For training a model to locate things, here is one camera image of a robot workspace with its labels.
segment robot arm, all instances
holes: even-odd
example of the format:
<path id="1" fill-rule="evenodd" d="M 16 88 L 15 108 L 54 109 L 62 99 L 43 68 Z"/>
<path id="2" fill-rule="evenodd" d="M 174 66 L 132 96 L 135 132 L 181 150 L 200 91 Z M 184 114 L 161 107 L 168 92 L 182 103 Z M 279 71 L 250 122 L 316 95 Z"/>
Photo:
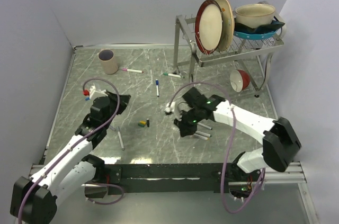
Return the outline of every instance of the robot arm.
<path id="1" fill-rule="evenodd" d="M 232 109 L 236 114 L 237 129 L 256 139 L 262 148 L 241 153 L 236 158 L 236 165 L 244 173 L 257 169 L 271 167 L 278 172 L 284 172 L 301 148 L 301 143 L 291 124 L 285 118 L 278 120 L 261 117 L 235 105 L 230 105 L 224 98 L 213 95 L 206 98 L 195 88 L 191 88 L 183 96 L 191 108 L 180 111 L 175 102 L 167 105 L 166 114 L 174 113 L 174 124 L 180 129 L 180 135 L 192 135 L 197 130 L 197 124 L 203 119 L 233 125 Z"/>
<path id="2" fill-rule="evenodd" d="M 53 168 L 52 172 L 44 175 L 45 170 L 53 165 L 67 150 L 71 149 L 70 147 L 75 142 L 101 126 L 115 112 L 117 108 L 117 96 L 115 94 L 108 91 L 97 91 L 93 87 L 90 90 L 87 99 L 94 99 L 91 111 L 75 131 L 75 135 L 72 136 L 69 143 L 30 179 L 20 177 L 14 184 L 10 210 L 13 216 L 18 216 L 22 199 L 27 190 L 40 177 L 44 177 L 44 179 L 34 188 L 24 206 L 23 221 L 26 223 L 49 223 L 53 219 L 58 206 L 82 184 L 88 181 L 105 183 L 108 174 L 105 170 L 105 162 L 89 153 L 106 136 L 109 124 L 80 142 Z M 130 95 L 120 95 L 120 106 L 117 114 L 121 114 L 126 109 L 130 97 Z"/>

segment yellow plate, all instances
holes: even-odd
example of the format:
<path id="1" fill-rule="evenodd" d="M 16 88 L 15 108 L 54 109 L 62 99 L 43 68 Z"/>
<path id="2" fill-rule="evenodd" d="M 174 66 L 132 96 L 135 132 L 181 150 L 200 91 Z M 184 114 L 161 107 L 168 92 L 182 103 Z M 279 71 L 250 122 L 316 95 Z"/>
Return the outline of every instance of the yellow plate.
<path id="1" fill-rule="evenodd" d="M 227 0 L 216 0 L 221 8 L 224 27 L 221 34 L 222 39 L 219 42 L 217 50 L 226 51 L 232 43 L 234 33 L 234 17 L 230 3 Z"/>

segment marble tabletop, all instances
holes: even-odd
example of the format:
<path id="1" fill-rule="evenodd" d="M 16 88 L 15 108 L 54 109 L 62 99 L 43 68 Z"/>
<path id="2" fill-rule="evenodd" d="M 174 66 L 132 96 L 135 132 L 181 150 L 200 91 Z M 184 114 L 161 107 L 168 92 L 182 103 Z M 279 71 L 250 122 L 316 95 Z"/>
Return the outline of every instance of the marble tabletop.
<path id="1" fill-rule="evenodd" d="M 188 79 L 163 76 L 163 72 L 172 72 L 173 48 L 134 48 L 112 49 L 118 59 L 120 68 L 143 70 L 143 74 L 129 73 L 119 70 L 113 75 L 106 75 L 99 63 L 97 54 L 100 49 L 82 48 L 76 50 L 72 69 L 67 81 L 62 103 L 57 114 L 48 145 L 45 163 L 52 160 L 68 143 L 74 131 L 89 113 L 92 101 L 85 101 L 82 95 L 82 83 L 91 77 L 102 77 L 112 82 L 119 94 L 131 95 L 126 110 L 117 116 L 112 125 L 120 126 L 125 151 L 120 147 L 118 134 L 108 130 L 107 136 L 93 150 L 92 154 L 105 160 L 107 164 L 169 164 L 169 163 L 220 163 L 223 161 L 231 127 L 203 121 L 213 127 L 208 130 L 199 127 L 200 131 L 212 134 L 205 141 L 190 136 L 181 138 L 179 130 L 173 124 L 174 116 L 164 114 L 164 107 L 174 92 Z M 179 49 L 179 61 L 189 57 L 189 49 Z M 255 80 L 262 82 L 262 72 L 257 59 L 244 60 L 249 72 Z M 215 65 L 195 69 L 195 81 L 205 81 L 225 87 L 233 91 L 229 83 L 229 74 L 236 63 Z M 185 73 L 188 66 L 181 70 Z M 160 97 L 156 95 L 155 79 L 159 79 Z M 109 86 L 103 82 L 95 82 L 101 89 Z M 210 86 L 197 87 L 209 97 L 212 94 L 221 95 Z M 274 118 L 274 107 L 267 90 L 259 98 L 250 97 L 234 101 L 234 104 L 264 117 Z M 150 119 L 150 127 L 137 126 L 140 120 Z M 230 152 L 231 162 L 242 151 L 251 151 L 260 147 L 250 136 L 237 131 Z"/>

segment blue marker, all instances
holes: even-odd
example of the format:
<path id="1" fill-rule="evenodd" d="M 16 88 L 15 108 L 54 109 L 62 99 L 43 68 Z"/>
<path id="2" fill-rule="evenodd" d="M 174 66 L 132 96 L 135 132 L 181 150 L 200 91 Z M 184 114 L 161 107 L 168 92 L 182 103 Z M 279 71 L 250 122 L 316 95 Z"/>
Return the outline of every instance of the blue marker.
<path id="1" fill-rule="evenodd" d="M 159 80 L 155 80 L 155 86 L 157 87 L 157 96 L 159 97 Z"/>

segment dish rack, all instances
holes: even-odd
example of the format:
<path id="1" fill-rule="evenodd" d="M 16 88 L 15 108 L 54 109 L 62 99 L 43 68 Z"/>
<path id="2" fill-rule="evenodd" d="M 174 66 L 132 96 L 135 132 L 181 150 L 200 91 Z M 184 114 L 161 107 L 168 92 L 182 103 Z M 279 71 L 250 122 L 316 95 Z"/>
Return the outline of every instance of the dish rack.
<path id="1" fill-rule="evenodd" d="M 266 1 L 262 1 L 259 3 L 269 4 Z M 284 22 L 282 17 L 276 12 L 274 15 L 275 19 Z M 195 41 L 195 32 L 194 32 L 194 23 L 195 17 L 186 18 L 182 15 L 176 16 L 175 19 L 175 39 L 174 39 L 174 57 L 173 57 L 173 73 L 181 73 L 179 67 L 184 65 L 189 65 L 189 81 L 194 81 L 194 68 L 195 63 L 200 67 L 213 66 L 216 64 L 222 64 L 225 62 L 237 61 L 240 65 L 241 69 L 248 73 L 250 81 L 253 85 L 253 89 L 251 91 L 242 91 L 240 93 L 234 93 L 230 95 L 233 100 L 246 98 L 250 96 L 259 97 L 260 93 L 264 91 L 270 77 L 271 72 L 271 60 L 272 56 L 275 52 L 279 51 L 284 42 L 282 38 L 286 33 L 286 25 L 284 25 L 280 33 L 275 33 L 273 37 L 265 40 L 247 40 L 240 39 L 236 36 L 233 36 L 233 40 L 227 51 L 218 52 L 214 51 L 208 56 L 203 54 L 197 48 L 197 43 Z M 193 24 L 193 31 L 191 31 L 189 24 Z M 180 39 L 180 31 L 183 34 L 183 39 L 185 39 L 191 49 L 191 58 L 187 61 L 178 62 L 178 51 L 179 51 L 179 39 Z M 253 79 L 251 74 L 249 73 L 243 59 L 257 57 L 260 62 L 259 57 L 262 55 L 267 55 L 265 71 L 264 71 L 264 80 L 261 84 L 257 84 L 257 82 Z"/>

